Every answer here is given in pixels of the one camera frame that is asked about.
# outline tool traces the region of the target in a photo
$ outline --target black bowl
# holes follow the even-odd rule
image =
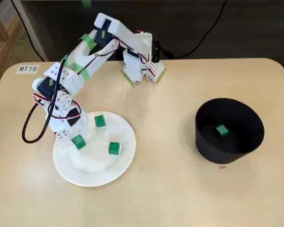
[[[257,149],[264,139],[260,117],[230,98],[204,103],[195,116],[195,142],[207,160],[227,164]]]

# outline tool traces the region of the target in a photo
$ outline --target paper plate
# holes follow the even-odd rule
[[[95,126],[95,116],[103,115],[106,126]],[[84,187],[107,184],[121,176],[131,164],[136,151],[136,137],[130,124],[109,112],[91,112],[86,146],[77,150],[70,140],[56,139],[53,162],[58,173],[68,182]],[[119,155],[108,153],[110,142],[119,142]]]

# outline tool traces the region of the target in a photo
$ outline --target wooden table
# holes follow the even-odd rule
[[[0,227],[284,227],[284,69],[268,59],[164,61],[159,84],[132,88],[107,62],[76,96],[87,112],[110,111],[134,128],[129,169],[105,186],[63,180],[48,129],[21,139],[37,74],[8,69],[0,82]],[[262,145],[226,169],[195,148],[195,113],[216,97],[240,100],[261,117]],[[28,137],[44,124],[39,108]]]

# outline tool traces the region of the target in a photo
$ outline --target green cube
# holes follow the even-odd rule
[[[110,155],[119,155],[120,144],[116,142],[110,142],[108,152]]]
[[[95,123],[97,127],[103,127],[106,125],[105,118],[103,115],[95,117]]]
[[[223,124],[216,127],[216,130],[218,131],[221,137],[224,137],[229,133],[229,130]]]
[[[71,140],[76,145],[78,150],[80,150],[82,147],[84,147],[86,145],[86,143],[85,143],[85,141],[84,141],[84,139],[82,138],[81,135],[75,136]]]

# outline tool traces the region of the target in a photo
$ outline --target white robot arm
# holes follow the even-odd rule
[[[61,69],[61,64],[56,62],[44,73],[45,79],[38,78],[33,82],[34,91],[41,93],[41,95],[34,93],[33,98],[44,108],[46,118],[50,115],[49,125],[58,138],[62,138],[63,134],[67,134],[69,139],[77,135],[84,137],[88,118],[73,97],[120,46],[125,48],[123,72],[133,83],[140,82],[144,75],[156,82],[164,71],[161,62],[151,61],[150,33],[134,34],[120,21],[102,13],[98,14],[94,25],[95,28],[89,34],[83,35],[82,42],[65,57],[65,67]],[[91,49],[96,44],[104,48],[90,55]],[[56,99],[53,100],[58,75],[60,81],[57,85]],[[52,103],[54,108],[49,114]],[[26,124],[22,137],[28,142],[25,139]]]

